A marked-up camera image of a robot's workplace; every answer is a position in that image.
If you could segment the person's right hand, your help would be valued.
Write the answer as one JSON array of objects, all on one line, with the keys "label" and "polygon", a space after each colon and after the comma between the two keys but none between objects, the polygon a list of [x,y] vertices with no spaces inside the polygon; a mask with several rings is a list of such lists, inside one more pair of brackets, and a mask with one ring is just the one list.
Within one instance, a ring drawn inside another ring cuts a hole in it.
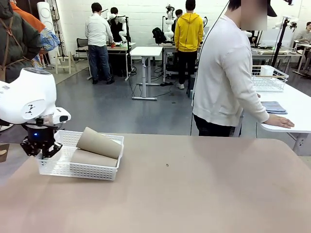
[{"label": "person's right hand", "polygon": [[270,114],[267,121],[264,122],[267,125],[278,126],[286,129],[294,127],[294,124],[287,118]]}]

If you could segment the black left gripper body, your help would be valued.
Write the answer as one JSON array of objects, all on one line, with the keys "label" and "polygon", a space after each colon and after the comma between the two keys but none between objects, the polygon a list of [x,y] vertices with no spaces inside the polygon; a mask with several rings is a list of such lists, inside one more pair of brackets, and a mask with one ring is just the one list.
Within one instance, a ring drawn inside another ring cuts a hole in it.
[{"label": "black left gripper body", "polygon": [[36,142],[42,149],[44,145],[52,145],[55,142],[54,134],[59,129],[54,123],[48,123],[43,117],[32,122],[24,123],[29,141]]}]

